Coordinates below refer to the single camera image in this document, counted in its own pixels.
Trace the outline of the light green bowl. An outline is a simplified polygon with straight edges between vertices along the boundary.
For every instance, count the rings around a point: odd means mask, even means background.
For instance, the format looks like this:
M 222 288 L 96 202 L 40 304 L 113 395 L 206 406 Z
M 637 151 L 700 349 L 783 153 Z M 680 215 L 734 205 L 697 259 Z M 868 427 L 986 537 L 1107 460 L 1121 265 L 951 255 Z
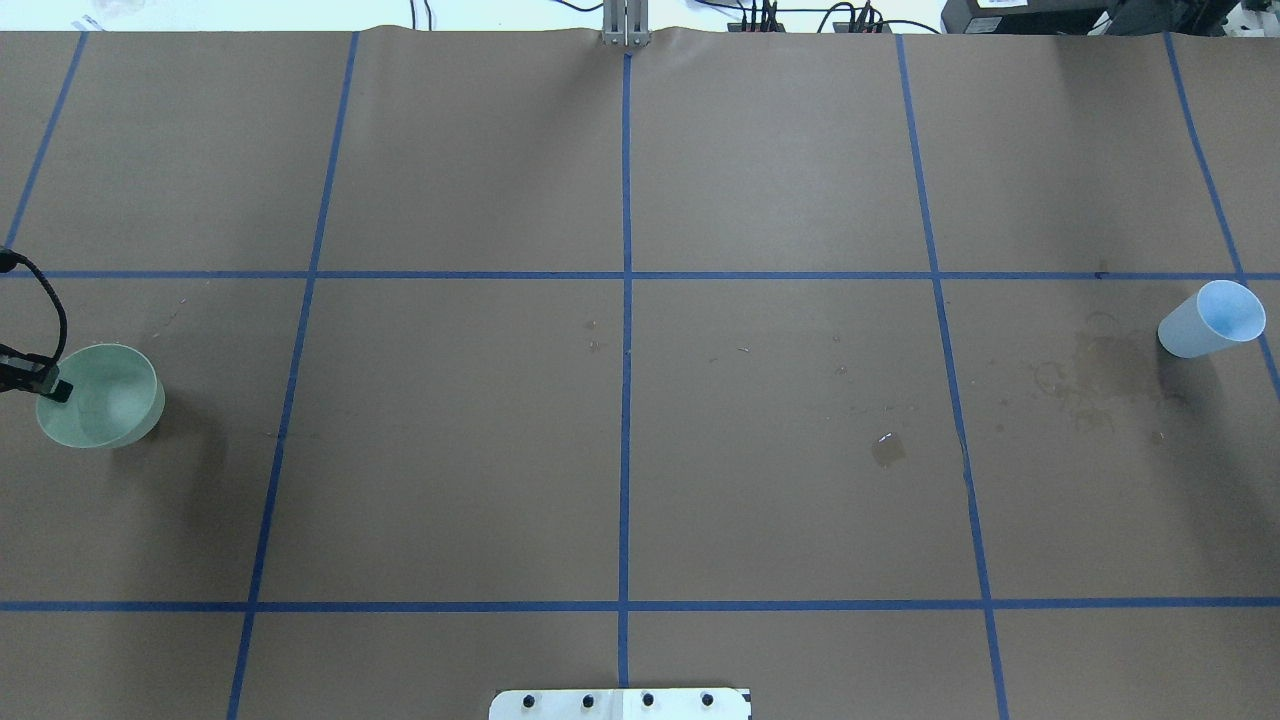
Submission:
M 142 439 L 159 423 L 166 391 L 155 365 L 125 345 L 82 348 L 58 365 L 70 386 L 63 402 L 40 397 L 38 427 L 69 448 L 123 448 Z

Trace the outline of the black box with label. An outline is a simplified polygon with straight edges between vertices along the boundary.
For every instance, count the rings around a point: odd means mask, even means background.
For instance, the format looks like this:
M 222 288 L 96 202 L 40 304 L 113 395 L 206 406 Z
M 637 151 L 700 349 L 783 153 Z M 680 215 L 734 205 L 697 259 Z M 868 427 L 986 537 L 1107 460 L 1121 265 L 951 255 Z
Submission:
M 946 1 L 950 35 L 1088 35 L 1110 1 Z

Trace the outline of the light blue cup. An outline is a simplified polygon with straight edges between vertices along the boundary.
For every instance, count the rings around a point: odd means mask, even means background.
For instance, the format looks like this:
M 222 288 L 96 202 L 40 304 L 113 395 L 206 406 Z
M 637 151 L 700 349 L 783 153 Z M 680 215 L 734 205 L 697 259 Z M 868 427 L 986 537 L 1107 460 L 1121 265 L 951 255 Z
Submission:
M 1193 359 L 1249 343 L 1262 336 L 1267 313 L 1260 299 L 1235 281 L 1211 281 L 1183 300 L 1158 324 L 1161 347 Z

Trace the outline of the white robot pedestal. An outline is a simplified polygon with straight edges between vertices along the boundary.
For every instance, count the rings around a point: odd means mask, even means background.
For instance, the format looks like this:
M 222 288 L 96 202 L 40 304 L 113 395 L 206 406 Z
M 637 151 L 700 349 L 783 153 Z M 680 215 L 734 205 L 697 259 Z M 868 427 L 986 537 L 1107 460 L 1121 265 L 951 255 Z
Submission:
M 489 719 L 751 719 L 750 692 L 712 688 L 503 691 Z

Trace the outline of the aluminium frame post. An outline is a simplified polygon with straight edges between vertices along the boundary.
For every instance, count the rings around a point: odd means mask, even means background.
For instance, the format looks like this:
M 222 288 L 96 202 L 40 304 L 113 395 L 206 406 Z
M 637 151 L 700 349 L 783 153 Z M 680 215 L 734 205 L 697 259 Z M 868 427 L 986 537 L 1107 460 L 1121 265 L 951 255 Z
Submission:
M 639 49 L 652 41 L 648 0 L 602 1 L 602 44 L 607 47 Z

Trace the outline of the black orange usb hub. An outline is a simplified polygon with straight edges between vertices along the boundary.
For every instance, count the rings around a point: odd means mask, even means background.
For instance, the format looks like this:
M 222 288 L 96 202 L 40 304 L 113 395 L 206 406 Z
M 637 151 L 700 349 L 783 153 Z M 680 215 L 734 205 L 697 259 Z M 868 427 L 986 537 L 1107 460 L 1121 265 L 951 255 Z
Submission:
M 740 12 L 739 18 L 728 22 L 726 29 L 730 33 L 785 33 L 786 26 L 774 9 L 756 8 Z

